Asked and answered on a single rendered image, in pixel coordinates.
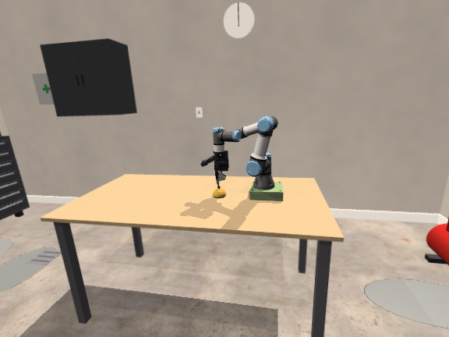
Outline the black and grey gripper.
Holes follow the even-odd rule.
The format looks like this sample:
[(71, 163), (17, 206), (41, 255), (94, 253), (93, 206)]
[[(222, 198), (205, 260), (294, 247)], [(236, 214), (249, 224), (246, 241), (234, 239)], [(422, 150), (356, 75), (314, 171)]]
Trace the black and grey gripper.
[[(214, 170), (217, 186), (219, 182), (226, 179), (226, 175), (222, 171), (228, 171), (228, 151), (214, 152), (217, 154), (218, 159), (214, 160)], [(221, 154), (221, 155), (220, 155)]]

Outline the gold dome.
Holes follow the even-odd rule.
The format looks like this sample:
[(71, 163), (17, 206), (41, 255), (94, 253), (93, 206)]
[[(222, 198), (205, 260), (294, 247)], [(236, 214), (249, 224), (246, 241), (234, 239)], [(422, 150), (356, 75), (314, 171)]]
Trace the gold dome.
[(218, 186), (217, 188), (218, 188), (218, 189), (216, 189), (216, 190), (213, 192), (214, 198), (225, 197), (225, 196), (226, 196), (226, 192), (225, 192), (223, 189), (221, 189), (220, 186)]

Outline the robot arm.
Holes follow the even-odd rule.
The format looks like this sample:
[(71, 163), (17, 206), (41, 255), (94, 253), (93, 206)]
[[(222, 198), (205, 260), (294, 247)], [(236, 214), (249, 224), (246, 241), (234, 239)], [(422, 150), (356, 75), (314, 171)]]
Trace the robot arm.
[(246, 171), (250, 176), (256, 177), (253, 183), (255, 189), (273, 189), (274, 180), (271, 175), (271, 154), (267, 153), (267, 148), (273, 130), (277, 126), (278, 120), (273, 116), (268, 116), (260, 119), (258, 123), (239, 129), (224, 130), (223, 127), (214, 128), (214, 152), (225, 151), (225, 141), (239, 142), (245, 137), (258, 133), (254, 152), (246, 164)]

